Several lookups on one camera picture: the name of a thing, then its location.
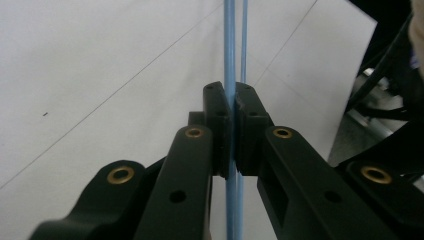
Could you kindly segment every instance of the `blue rod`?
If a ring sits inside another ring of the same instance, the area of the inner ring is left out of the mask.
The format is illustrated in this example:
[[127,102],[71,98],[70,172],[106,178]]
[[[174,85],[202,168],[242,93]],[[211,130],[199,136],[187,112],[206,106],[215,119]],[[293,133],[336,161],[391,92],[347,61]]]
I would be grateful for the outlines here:
[[[243,22],[241,36],[241,74],[240,82],[246,83],[246,56],[247,56],[247,9],[248,0],[243,0]],[[243,239],[243,191],[244,179],[237,173],[237,209],[236,209],[236,240]]]
[[[232,119],[236,92],[235,73],[235,2],[224,1],[224,88],[225,96],[230,106]],[[236,166],[234,161],[234,142],[231,141],[231,153],[228,179],[225,183],[227,208],[227,240],[235,238],[235,210],[236,210]]]
[[247,53],[247,8],[248,0],[243,0],[243,24],[241,36],[241,74],[240,82],[246,83],[246,53]]

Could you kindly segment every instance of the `gray tile floor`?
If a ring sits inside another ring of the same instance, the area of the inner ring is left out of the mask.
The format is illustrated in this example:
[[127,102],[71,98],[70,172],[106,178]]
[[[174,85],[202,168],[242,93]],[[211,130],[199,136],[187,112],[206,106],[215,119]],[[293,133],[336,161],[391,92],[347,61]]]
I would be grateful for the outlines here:
[[379,140],[351,117],[344,116],[331,149],[328,163],[336,166],[350,157],[372,147]]

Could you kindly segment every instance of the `mounting hole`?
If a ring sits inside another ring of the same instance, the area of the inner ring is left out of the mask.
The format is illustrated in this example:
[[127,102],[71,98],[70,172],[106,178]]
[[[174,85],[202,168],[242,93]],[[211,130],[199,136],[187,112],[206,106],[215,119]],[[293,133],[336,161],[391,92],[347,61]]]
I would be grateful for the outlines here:
[[218,111],[218,112],[216,112],[216,115],[218,117],[225,117],[225,116],[227,116],[227,114],[224,111]]
[[173,203],[181,203],[184,202],[187,198],[185,192],[178,190],[169,194],[169,200]]
[[188,130],[186,130],[185,134],[187,137],[189,138],[198,138],[203,136],[203,130],[200,128],[190,128]]
[[337,194],[336,192],[333,192],[333,191],[324,192],[324,197],[325,197],[325,199],[327,199],[328,201],[330,201],[332,203],[339,203],[339,202],[342,201],[342,197],[340,197],[339,194]]
[[107,175],[107,181],[110,184],[123,184],[131,180],[133,177],[134,169],[127,166],[122,166],[110,171],[110,173]]
[[277,128],[273,131],[274,135],[279,138],[291,138],[292,132],[285,128]]
[[390,184],[392,177],[383,169],[373,166],[364,166],[361,168],[362,175],[368,180],[379,184]]

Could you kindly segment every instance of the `black mechanical arm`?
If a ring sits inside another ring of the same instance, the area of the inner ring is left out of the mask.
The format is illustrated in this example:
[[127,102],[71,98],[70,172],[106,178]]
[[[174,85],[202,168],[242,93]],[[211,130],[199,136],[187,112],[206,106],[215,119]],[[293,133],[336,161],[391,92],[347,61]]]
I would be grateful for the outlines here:
[[332,168],[294,129],[274,126],[251,86],[237,83],[234,118],[220,82],[205,86],[203,102],[167,157],[105,166],[70,214],[31,240],[211,239],[212,176],[228,177],[232,137],[278,239],[424,239],[424,195],[410,181],[424,172],[422,121]]

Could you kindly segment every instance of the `black plastic bracket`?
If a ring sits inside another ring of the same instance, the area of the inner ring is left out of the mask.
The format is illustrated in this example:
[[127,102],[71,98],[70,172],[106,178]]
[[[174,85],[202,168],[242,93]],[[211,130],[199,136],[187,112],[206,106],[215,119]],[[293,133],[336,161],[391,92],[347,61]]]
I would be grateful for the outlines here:
[[132,239],[149,189],[140,184],[144,167],[117,161],[103,167],[67,217],[42,223],[31,240]]
[[352,189],[403,239],[424,239],[424,195],[399,174],[375,162],[351,162]]
[[190,112],[188,124],[203,125],[213,132],[213,175],[228,178],[232,123],[221,82],[203,88],[203,112]]
[[299,133],[265,137],[258,189],[278,239],[397,239]]
[[235,116],[237,169],[243,176],[258,176],[264,133],[274,124],[255,89],[247,84],[236,84]]
[[135,234],[135,240],[209,239],[212,132],[180,129]]

